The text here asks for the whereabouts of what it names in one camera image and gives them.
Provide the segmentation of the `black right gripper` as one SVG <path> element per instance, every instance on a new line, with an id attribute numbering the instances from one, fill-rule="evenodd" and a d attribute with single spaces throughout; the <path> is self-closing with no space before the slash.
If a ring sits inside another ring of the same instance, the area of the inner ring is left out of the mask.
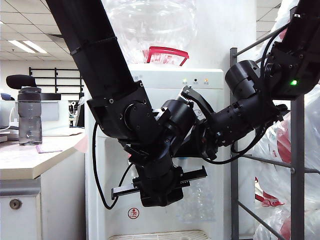
<path id="1" fill-rule="evenodd" d="M 227 147 L 245 137 L 253 130 L 253 106 L 251 104 L 232 104 L 215 112 L 205 98 L 191 86 L 181 90 L 181 96 L 195 102 L 205 116 L 200 140 L 188 135 L 174 158 L 203 158 L 215 160 L 219 147 Z"/>

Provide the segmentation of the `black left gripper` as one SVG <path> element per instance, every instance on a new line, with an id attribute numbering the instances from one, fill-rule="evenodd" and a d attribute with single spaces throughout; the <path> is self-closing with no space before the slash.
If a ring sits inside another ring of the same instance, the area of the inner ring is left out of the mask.
<path id="1" fill-rule="evenodd" d="M 183 172 L 182 167 L 175 166 L 171 161 L 168 166 L 161 164 L 142 165 L 134 162 L 138 177 L 133 184 L 118 186 L 111 189 L 111 199 L 140 192 L 141 194 L 183 194 L 182 186 L 189 186 L 190 181 L 207 177 L 203 166 L 201 169 Z"/>

